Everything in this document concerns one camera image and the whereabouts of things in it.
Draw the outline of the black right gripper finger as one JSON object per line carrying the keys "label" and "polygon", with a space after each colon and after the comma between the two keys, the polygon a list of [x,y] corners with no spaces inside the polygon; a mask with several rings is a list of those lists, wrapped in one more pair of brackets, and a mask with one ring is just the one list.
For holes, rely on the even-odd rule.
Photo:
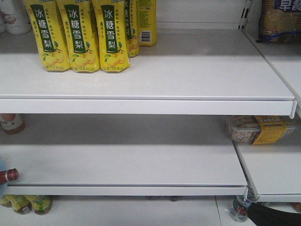
{"label": "black right gripper finger", "polygon": [[300,226],[301,214],[291,213],[252,203],[248,208],[248,218],[256,226]]}

